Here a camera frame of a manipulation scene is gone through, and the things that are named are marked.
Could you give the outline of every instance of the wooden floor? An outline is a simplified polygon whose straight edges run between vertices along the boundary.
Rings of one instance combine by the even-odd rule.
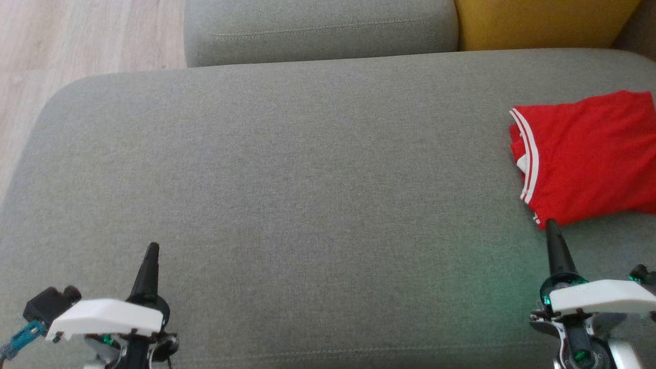
[[[0,0],[0,203],[49,97],[82,77],[184,68],[184,0]]]

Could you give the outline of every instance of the gray ottoman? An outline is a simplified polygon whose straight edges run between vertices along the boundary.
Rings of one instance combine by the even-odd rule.
[[[187,0],[187,66],[455,51],[453,0]]]
[[[114,74],[47,104],[0,213],[0,337],[75,284],[125,298],[146,245],[175,368],[551,368],[528,313],[544,234],[519,199],[513,104],[656,92],[608,50],[425,54]],[[656,217],[564,229],[591,280],[656,267]],[[656,365],[654,325],[629,337]],[[80,368],[81,340],[6,369]]]

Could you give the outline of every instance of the mustard yellow fabric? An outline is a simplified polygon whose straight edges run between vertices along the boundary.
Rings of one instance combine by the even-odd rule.
[[[640,0],[455,0],[460,50],[610,47]]]

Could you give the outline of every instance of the red garment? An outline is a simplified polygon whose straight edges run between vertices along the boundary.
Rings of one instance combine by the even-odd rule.
[[[518,166],[525,163],[521,198],[540,229],[549,218],[566,225],[625,210],[656,213],[650,92],[515,106],[510,113],[517,123],[510,126],[510,147]]]

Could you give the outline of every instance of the blue connector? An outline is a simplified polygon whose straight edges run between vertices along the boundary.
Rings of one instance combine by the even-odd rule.
[[[14,334],[14,337],[11,337],[11,341],[0,347],[0,356],[3,356],[7,360],[11,360],[18,352],[22,350],[25,346],[31,344],[39,336],[42,336],[47,332],[45,326],[38,320],[32,320],[25,328],[23,328],[17,334]]]

